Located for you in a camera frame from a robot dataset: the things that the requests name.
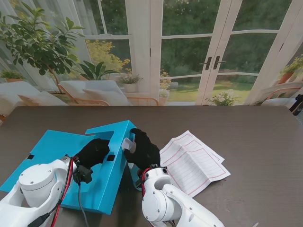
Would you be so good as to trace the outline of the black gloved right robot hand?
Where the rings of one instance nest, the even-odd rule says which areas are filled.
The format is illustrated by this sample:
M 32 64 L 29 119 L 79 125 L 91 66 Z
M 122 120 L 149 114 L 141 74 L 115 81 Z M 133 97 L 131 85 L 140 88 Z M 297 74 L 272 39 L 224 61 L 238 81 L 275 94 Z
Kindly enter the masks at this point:
M 135 164 L 139 169 L 145 170 L 152 165 L 160 166 L 160 150 L 151 143 L 145 132 L 138 128 L 132 128 L 131 133 L 135 135 L 135 152 L 124 149 L 124 156 L 128 163 Z

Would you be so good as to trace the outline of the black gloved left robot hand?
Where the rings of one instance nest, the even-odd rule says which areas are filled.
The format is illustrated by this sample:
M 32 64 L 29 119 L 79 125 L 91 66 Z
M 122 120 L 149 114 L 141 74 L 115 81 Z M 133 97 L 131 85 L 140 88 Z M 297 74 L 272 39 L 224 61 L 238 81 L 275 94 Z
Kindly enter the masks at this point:
M 91 169 L 93 166 L 103 163 L 105 156 L 110 151 L 108 145 L 109 140 L 93 139 L 74 156 L 74 159 L 79 165 Z

